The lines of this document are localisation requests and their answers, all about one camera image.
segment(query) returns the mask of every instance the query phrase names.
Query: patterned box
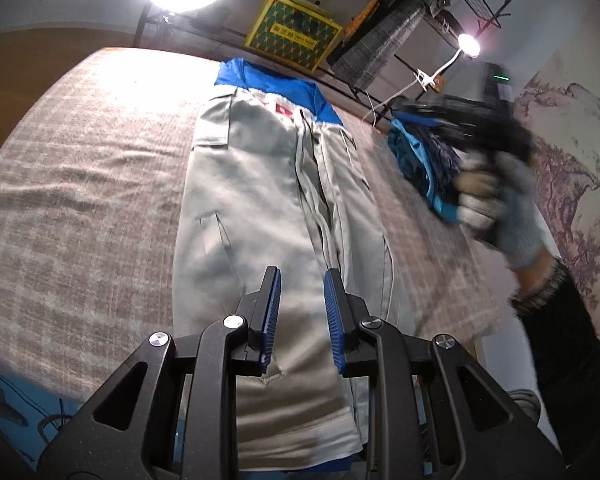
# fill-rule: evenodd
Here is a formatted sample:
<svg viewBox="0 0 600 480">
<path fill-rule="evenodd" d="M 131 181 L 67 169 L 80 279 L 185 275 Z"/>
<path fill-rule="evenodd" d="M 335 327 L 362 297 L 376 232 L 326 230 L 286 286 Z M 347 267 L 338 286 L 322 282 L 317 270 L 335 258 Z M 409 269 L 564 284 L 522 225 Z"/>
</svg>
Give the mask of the patterned box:
<svg viewBox="0 0 600 480">
<path fill-rule="evenodd" d="M 245 45 L 301 70 L 313 72 L 342 27 L 305 0 L 267 0 Z"/>
</svg>

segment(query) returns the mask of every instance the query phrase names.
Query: silver screw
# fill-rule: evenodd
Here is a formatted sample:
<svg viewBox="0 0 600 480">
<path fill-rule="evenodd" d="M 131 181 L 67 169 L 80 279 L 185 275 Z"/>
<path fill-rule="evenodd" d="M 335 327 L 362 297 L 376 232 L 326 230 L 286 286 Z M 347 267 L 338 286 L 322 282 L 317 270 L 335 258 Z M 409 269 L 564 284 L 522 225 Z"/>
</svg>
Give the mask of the silver screw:
<svg viewBox="0 0 600 480">
<path fill-rule="evenodd" d="M 155 332 L 149 336 L 149 343 L 152 346 L 163 346 L 169 341 L 169 335 L 164 332 Z"/>
<path fill-rule="evenodd" d="M 244 323 L 244 319 L 242 316 L 237 316 L 236 314 L 231 314 L 224 318 L 222 324 L 227 328 L 238 328 Z"/>
<path fill-rule="evenodd" d="M 442 346 L 442 348 L 449 350 L 453 345 L 456 344 L 456 340 L 453 339 L 449 334 L 438 334 L 433 340 L 436 345 Z"/>
<path fill-rule="evenodd" d="M 382 319 L 379 317 L 365 317 L 365 319 L 362 320 L 362 326 L 365 328 L 380 328 L 380 325 L 382 325 Z"/>
</svg>

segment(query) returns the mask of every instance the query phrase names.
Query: brown floor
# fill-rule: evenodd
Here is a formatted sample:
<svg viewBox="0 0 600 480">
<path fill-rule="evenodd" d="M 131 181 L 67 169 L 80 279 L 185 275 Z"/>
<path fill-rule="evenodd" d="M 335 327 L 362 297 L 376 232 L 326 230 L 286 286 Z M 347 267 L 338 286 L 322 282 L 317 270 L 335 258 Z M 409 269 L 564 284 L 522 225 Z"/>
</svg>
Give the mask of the brown floor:
<svg viewBox="0 0 600 480">
<path fill-rule="evenodd" d="M 38 98 L 104 46 L 131 46 L 133 35 L 90 28 L 33 28 L 0 34 L 0 147 Z"/>
</svg>

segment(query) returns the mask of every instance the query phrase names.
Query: gray glove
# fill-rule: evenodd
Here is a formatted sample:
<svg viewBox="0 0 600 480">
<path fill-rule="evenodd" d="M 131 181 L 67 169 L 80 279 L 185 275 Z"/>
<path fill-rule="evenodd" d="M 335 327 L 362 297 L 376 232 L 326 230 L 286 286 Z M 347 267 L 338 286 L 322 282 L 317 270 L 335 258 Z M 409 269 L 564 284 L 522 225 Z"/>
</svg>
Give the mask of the gray glove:
<svg viewBox="0 0 600 480">
<path fill-rule="evenodd" d="M 544 242 L 536 222 L 534 177 L 531 169 L 510 153 L 499 152 L 501 178 L 488 172 L 482 153 L 469 153 L 456 179 L 460 191 L 458 219 L 472 231 L 489 229 L 499 220 L 495 248 L 511 270 L 528 267 L 538 259 Z"/>
</svg>

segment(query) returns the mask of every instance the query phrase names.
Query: gray pants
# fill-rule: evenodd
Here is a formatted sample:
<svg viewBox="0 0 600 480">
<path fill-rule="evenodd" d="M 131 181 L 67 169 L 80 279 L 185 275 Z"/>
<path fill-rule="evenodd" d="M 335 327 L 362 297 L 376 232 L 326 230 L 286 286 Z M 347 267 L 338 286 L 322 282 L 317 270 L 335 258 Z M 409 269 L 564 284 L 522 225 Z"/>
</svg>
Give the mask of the gray pants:
<svg viewBox="0 0 600 480">
<path fill-rule="evenodd" d="M 351 136 L 276 94 L 214 87 L 194 131 L 173 262 L 174 335 L 201 332 L 282 273 L 266 376 L 237 380 L 241 469 L 294 469 L 360 451 L 366 380 L 333 365 L 322 277 L 339 268 L 371 314 L 413 332 Z"/>
</svg>

